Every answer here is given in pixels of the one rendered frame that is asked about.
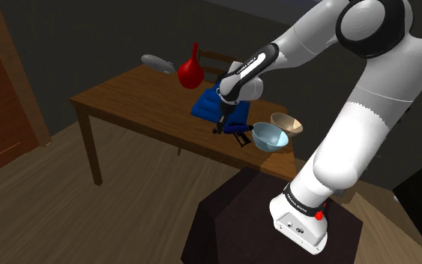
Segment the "blue folded cloth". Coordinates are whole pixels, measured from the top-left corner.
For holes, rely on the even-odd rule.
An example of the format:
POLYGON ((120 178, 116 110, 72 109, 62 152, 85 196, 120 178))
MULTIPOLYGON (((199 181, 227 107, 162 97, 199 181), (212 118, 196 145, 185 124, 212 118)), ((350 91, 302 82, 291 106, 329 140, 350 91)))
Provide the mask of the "blue folded cloth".
MULTIPOLYGON (((220 97, 217 93, 220 83, 213 88, 206 89, 191 109, 191 115, 197 118, 217 123, 221 116, 220 97)), ((240 102, 235 111, 229 115, 226 125, 230 123, 246 123, 250 109, 250 103, 240 102)))

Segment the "blue and black tool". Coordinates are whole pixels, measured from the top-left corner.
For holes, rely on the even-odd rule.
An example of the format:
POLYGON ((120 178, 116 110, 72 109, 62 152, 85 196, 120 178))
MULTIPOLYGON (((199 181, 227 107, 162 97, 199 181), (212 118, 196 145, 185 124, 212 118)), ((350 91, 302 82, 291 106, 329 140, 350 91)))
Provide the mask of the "blue and black tool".
POLYGON ((253 129, 252 125, 244 123, 231 123, 223 128, 225 134, 233 134, 239 145, 243 148, 245 145, 250 144, 251 140, 245 134, 253 129))

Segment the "light blue bowl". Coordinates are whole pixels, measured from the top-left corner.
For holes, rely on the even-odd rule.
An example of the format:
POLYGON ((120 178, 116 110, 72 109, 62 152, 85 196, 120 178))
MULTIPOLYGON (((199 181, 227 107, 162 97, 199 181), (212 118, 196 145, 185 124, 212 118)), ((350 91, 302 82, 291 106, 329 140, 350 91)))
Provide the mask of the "light blue bowl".
POLYGON ((257 122, 253 125, 253 141, 256 147, 264 152, 275 152, 289 143, 286 133, 266 122, 257 122))

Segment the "red long-necked vase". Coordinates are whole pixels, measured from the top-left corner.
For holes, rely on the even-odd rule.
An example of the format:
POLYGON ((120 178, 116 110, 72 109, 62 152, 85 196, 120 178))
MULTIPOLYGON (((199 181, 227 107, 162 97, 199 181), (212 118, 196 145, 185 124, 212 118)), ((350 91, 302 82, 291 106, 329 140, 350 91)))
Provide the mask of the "red long-necked vase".
POLYGON ((193 44, 192 56, 178 69, 179 82, 186 89, 197 88, 204 79, 204 71, 196 59, 198 46, 197 42, 193 44))

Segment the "brown wooden chair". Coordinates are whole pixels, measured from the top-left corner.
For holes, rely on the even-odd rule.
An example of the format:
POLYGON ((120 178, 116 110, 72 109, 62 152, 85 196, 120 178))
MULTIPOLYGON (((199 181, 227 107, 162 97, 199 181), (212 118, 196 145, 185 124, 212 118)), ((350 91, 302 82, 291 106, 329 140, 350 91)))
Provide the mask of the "brown wooden chair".
POLYGON ((217 83, 229 70, 233 62, 243 61, 241 58, 203 50, 202 48, 198 49, 196 58, 204 71, 204 80, 210 83, 217 83))

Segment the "tan bowl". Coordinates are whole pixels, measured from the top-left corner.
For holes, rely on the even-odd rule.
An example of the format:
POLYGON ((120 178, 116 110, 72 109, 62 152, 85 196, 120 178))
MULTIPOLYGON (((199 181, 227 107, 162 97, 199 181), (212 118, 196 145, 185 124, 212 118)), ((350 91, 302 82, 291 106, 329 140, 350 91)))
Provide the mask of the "tan bowl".
POLYGON ((298 135, 304 129, 296 118, 281 112, 275 112, 271 115, 271 123, 283 130, 288 138, 298 135))

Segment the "grey oval object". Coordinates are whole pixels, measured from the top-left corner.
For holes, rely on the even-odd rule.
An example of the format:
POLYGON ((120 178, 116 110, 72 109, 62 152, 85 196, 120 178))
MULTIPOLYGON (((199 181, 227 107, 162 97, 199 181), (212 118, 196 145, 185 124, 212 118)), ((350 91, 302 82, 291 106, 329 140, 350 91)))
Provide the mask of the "grey oval object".
POLYGON ((142 63, 155 71, 163 72, 165 74, 172 74, 175 72, 175 67, 172 62, 165 61, 155 55, 145 54, 141 57, 142 63))

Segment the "brown wooden table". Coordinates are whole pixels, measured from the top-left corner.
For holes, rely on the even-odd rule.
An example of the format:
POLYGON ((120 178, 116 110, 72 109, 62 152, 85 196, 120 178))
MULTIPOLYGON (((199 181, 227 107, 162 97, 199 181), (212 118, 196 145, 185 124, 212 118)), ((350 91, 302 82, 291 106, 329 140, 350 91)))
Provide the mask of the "brown wooden table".
POLYGON ((240 147, 233 136, 214 135, 214 123, 190 114, 192 106, 213 83, 183 88, 176 74, 144 65, 135 67, 70 99, 75 107, 92 178, 103 182, 90 118, 168 143, 234 168, 250 167, 286 181, 297 172, 291 145, 264 152, 253 144, 240 147))

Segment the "dark robot stand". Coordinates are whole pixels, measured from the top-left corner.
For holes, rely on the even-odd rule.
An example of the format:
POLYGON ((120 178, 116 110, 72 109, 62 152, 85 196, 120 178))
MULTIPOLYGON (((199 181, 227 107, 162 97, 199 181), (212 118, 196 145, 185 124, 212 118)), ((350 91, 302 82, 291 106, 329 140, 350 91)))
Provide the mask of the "dark robot stand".
POLYGON ((244 168, 199 203, 183 264, 354 264, 363 223, 327 201, 328 240, 312 255, 276 231, 269 203, 287 182, 244 168))

